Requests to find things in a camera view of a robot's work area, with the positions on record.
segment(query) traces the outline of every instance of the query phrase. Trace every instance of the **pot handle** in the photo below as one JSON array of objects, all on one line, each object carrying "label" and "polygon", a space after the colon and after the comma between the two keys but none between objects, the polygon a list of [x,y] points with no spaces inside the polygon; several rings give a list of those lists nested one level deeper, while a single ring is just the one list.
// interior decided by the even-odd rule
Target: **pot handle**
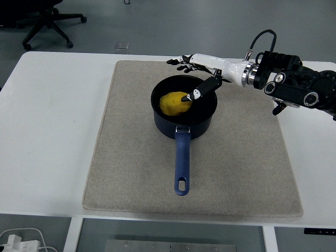
[{"label": "pot handle", "polygon": [[189,168],[190,168],[190,130],[179,130],[176,127],[176,162],[175,162],[175,192],[184,196],[189,192]]}]

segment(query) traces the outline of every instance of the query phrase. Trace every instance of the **white cable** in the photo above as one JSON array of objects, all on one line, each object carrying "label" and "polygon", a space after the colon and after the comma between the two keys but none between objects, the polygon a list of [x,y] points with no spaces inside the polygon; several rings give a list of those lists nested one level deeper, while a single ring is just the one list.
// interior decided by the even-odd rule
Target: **white cable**
[{"label": "white cable", "polygon": [[43,238],[43,234],[42,234],[42,232],[41,232],[39,229],[37,229],[37,228],[26,227],[26,228],[13,228],[13,229],[8,229],[8,230],[3,231],[3,232],[0,234],[0,237],[1,237],[4,233],[6,233],[6,232],[9,232],[9,231],[17,231],[17,230],[35,230],[35,231],[38,231],[38,232],[40,233],[40,236],[41,236],[41,238],[42,238],[42,243],[43,243],[43,247],[41,247],[41,249],[44,248],[44,249],[46,250],[46,252],[48,252],[48,249],[47,249],[47,248],[51,248],[51,249],[54,249],[56,252],[58,252],[55,248],[47,247],[47,246],[46,246],[46,243],[45,243],[44,238]]},{"label": "white cable", "polygon": [[43,248],[45,248],[45,249],[50,248],[50,249],[52,249],[52,250],[58,252],[57,249],[55,249],[54,247],[49,247],[49,246],[46,246],[46,247],[38,247],[37,249],[40,250],[40,249],[43,249]]}]

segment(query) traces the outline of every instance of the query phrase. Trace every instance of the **yellow object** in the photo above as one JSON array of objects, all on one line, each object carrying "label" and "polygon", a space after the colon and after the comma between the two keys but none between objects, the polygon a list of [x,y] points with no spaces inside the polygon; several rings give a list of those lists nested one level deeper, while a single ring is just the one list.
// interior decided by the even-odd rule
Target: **yellow object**
[{"label": "yellow object", "polygon": [[167,116],[176,116],[186,112],[192,101],[181,101],[181,98],[186,96],[187,93],[184,92],[171,92],[161,97],[160,108],[164,114]]}]

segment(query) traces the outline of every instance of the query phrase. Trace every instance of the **beige mat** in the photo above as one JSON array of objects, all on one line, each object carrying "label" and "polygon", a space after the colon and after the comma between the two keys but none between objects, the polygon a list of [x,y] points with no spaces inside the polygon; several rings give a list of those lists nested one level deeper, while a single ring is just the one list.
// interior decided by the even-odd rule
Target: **beige mat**
[{"label": "beige mat", "polygon": [[[165,62],[119,61],[87,186],[86,209],[298,217],[303,211],[273,104],[263,91],[223,83],[209,129],[192,140],[190,192],[174,192],[175,141],[155,126],[150,96],[183,74]],[[191,75],[202,79],[204,72]]]}]

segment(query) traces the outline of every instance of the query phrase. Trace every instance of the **robotic arm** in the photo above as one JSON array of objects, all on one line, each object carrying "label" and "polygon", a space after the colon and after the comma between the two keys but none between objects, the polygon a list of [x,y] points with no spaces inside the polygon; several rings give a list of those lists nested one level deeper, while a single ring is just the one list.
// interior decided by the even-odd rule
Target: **robotic arm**
[{"label": "robotic arm", "polygon": [[[252,47],[262,34],[270,32],[275,38],[270,51],[259,53],[256,63],[249,61]],[[180,56],[167,61],[178,65],[178,70],[188,73],[193,70],[205,71],[212,76],[200,84],[197,89],[182,98],[182,101],[196,100],[206,93],[216,90],[222,81],[233,82],[241,87],[253,85],[263,89],[272,97],[278,106],[273,114],[279,114],[286,106],[316,108],[333,116],[336,121],[336,72],[331,70],[314,71],[304,67],[298,56],[272,52],[276,35],[271,30],[260,33],[252,43],[245,59],[232,63],[223,58],[194,54]],[[272,81],[268,81],[271,73],[275,73]]]}]

